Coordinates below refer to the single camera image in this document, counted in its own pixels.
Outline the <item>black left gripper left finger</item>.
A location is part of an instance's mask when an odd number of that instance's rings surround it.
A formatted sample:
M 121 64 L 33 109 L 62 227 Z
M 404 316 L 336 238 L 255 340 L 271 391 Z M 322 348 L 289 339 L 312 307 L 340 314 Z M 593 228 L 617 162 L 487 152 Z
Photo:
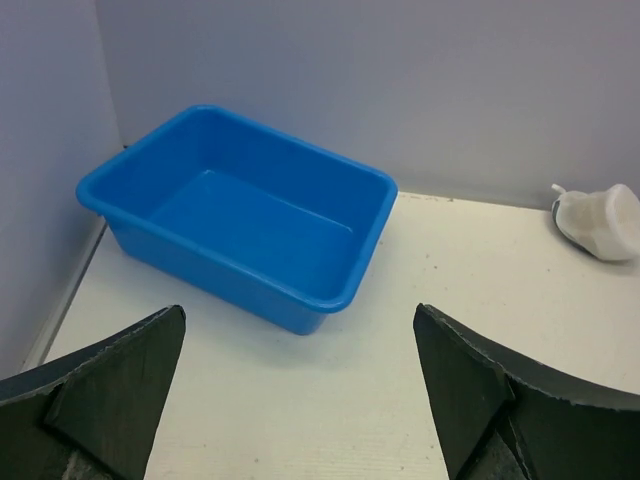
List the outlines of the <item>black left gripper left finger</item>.
M 2 380 L 2 478 L 143 478 L 185 333 L 172 305 Z

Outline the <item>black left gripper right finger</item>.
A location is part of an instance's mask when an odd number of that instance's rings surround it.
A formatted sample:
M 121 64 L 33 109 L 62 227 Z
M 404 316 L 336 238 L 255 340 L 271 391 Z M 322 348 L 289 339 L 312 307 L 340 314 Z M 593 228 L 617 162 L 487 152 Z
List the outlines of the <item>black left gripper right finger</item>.
M 639 397 L 531 359 L 431 305 L 413 329 L 451 479 L 636 479 Z

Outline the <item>white mesh laundry bag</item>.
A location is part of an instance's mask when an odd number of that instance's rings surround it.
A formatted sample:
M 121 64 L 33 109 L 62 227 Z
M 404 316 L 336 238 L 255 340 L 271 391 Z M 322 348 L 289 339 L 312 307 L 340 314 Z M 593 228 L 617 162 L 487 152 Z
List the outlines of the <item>white mesh laundry bag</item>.
M 639 198 L 627 185 L 593 193 L 552 189 L 552 220 L 573 245 L 605 262 L 639 257 Z

